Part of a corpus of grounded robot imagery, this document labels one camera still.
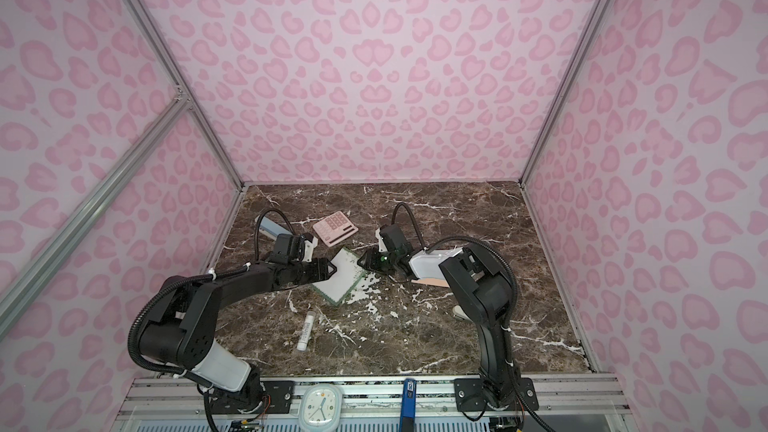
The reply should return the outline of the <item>peach paper envelope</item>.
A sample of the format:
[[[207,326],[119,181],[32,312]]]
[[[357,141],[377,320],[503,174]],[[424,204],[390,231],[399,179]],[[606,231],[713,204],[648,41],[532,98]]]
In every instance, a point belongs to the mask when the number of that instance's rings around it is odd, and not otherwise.
[[[434,286],[434,287],[449,288],[449,284],[445,279],[421,278],[421,279],[412,280],[412,283],[427,285],[427,286]]]

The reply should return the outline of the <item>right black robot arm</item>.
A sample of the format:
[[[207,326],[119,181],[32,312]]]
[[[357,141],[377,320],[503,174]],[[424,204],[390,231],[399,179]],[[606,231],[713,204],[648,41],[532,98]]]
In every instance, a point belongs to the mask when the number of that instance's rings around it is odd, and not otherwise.
[[[479,340],[479,396],[457,407],[534,413],[539,405],[533,383],[522,376],[513,355],[509,330],[520,288],[512,267],[489,243],[454,235],[431,244],[424,241],[410,206],[396,204],[390,223],[376,230],[378,244],[358,259],[362,269],[410,281],[442,281],[447,285]]]

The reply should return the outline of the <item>green bordered floral letter card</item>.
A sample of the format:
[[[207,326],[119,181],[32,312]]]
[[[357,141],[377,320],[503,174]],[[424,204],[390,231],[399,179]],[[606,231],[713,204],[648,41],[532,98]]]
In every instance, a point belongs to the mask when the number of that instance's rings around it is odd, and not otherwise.
[[[336,272],[329,279],[313,284],[312,288],[330,304],[340,305],[366,275],[358,260],[357,254],[342,248],[331,260]]]

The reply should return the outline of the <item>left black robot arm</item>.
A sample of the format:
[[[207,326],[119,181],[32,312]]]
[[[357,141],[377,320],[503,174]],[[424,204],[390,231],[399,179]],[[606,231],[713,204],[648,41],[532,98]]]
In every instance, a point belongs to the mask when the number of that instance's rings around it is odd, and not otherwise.
[[[130,327],[129,357],[145,370],[184,377],[236,409],[257,408],[265,396],[260,371],[217,342],[218,316],[252,296],[330,279],[337,267],[314,255],[317,243],[312,234],[291,228],[266,254],[255,238],[254,259],[237,269],[165,280]]]

